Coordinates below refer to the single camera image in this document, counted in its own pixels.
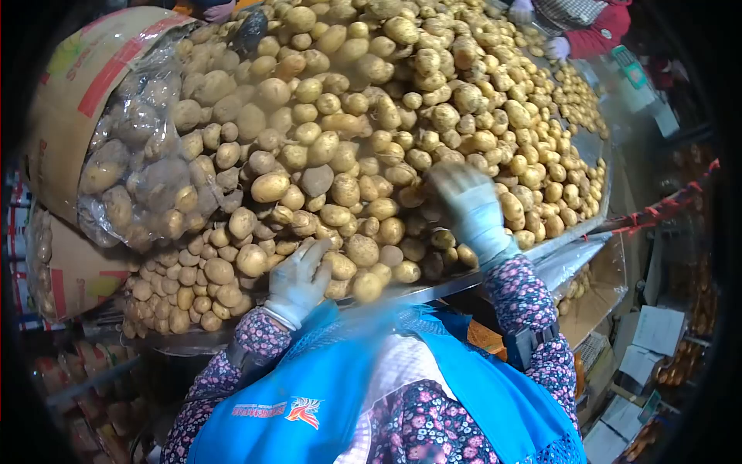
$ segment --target plastic bag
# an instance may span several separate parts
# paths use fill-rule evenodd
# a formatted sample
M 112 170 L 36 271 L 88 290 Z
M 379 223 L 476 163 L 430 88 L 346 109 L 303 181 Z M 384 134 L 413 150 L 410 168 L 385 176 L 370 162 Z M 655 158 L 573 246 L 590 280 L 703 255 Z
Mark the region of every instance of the plastic bag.
M 572 276 L 590 262 L 612 236 L 612 232 L 604 232 L 589 235 L 586 241 L 577 240 L 564 245 L 535 263 L 536 275 L 544 281 L 554 298 L 561 299 L 564 296 L 565 284 L 569 285 Z
M 26 228 L 27 282 L 31 298 L 42 316 L 55 319 L 56 305 L 51 292 L 51 213 L 41 208 L 34 200 L 31 203 L 31 219 Z
M 157 239 L 201 230 L 217 208 L 214 179 L 188 159 L 174 124 L 183 67 L 177 44 L 190 29 L 170 30 L 134 63 L 96 125 L 77 209 L 81 230 L 101 247 L 121 241 L 146 252 Z

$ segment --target floral clothing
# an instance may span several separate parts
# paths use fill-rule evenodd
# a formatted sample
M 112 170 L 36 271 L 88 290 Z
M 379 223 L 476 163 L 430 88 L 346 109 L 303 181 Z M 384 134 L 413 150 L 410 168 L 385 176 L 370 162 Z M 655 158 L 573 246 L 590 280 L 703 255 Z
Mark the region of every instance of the floral clothing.
M 489 269 L 483 284 L 490 300 L 496 302 L 494 309 L 503 330 L 518 330 L 523 325 L 543 330 L 557 318 L 551 295 L 523 255 Z M 246 350 L 266 358 L 278 357 L 291 342 L 290 334 L 279 328 L 261 308 L 243 317 L 235 338 Z M 478 348 L 469 347 L 487 356 Z M 220 392 L 227 396 L 234 391 L 241 375 L 240 369 L 231 365 L 222 351 L 196 377 L 187 398 Z M 563 335 L 536 348 L 531 357 L 531 369 L 525 375 L 551 393 L 579 431 L 575 414 L 574 357 Z M 188 448 L 220 401 L 221 398 L 203 399 L 183 407 L 168 434 L 161 463 L 186 462 Z M 498 462 L 489 440 L 461 403 L 449 398 L 441 385 L 432 380 L 405 385 L 377 401 L 369 414 L 372 429 L 369 463 Z

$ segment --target gloved hand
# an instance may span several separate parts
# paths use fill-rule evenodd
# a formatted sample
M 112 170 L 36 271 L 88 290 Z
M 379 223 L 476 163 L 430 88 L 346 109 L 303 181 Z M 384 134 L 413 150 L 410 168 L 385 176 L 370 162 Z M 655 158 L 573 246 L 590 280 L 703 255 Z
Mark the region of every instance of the gloved hand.
M 544 55 L 549 59 L 567 59 L 570 50 L 566 37 L 556 37 L 544 45 Z
M 468 164 L 437 163 L 428 175 L 452 216 L 456 240 L 468 245 L 479 266 L 486 267 L 512 242 L 505 234 L 495 184 Z
M 301 328 L 301 322 L 317 307 L 327 290 L 332 265 L 329 261 L 323 262 L 319 269 L 318 265 L 331 245 L 328 238 L 307 240 L 271 271 L 270 294 L 263 307 L 289 330 Z
M 531 0 L 515 0 L 508 9 L 508 19 L 515 24 L 533 22 L 533 3 L 531 3 Z
M 203 11 L 203 18 L 207 22 L 222 23 L 229 18 L 230 14 L 232 14 L 232 11 L 234 11 L 234 6 L 236 4 L 237 0 L 232 0 L 229 3 L 206 8 Z

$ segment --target blue vest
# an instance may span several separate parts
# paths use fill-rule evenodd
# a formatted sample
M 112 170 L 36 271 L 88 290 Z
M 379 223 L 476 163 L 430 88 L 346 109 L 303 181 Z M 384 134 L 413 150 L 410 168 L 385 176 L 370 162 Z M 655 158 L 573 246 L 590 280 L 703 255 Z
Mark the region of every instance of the blue vest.
M 322 304 L 269 375 L 214 409 L 188 464 L 331 464 L 352 442 L 376 354 L 391 333 L 430 348 L 503 464 L 585 463 L 580 437 L 546 389 L 451 335 L 465 339 L 467 322 L 428 306 L 338 315 L 334 303 Z

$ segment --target red jacket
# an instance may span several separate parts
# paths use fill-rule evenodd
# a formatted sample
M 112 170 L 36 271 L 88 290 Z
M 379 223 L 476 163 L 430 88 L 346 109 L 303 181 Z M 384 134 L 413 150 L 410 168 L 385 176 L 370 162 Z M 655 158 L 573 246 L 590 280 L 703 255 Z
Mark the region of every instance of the red jacket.
M 603 8 L 595 22 L 587 29 L 564 32 L 570 45 L 570 58 L 589 58 L 609 52 L 621 43 L 621 37 L 628 31 L 631 18 L 627 6 L 631 0 L 605 0 L 609 5 Z

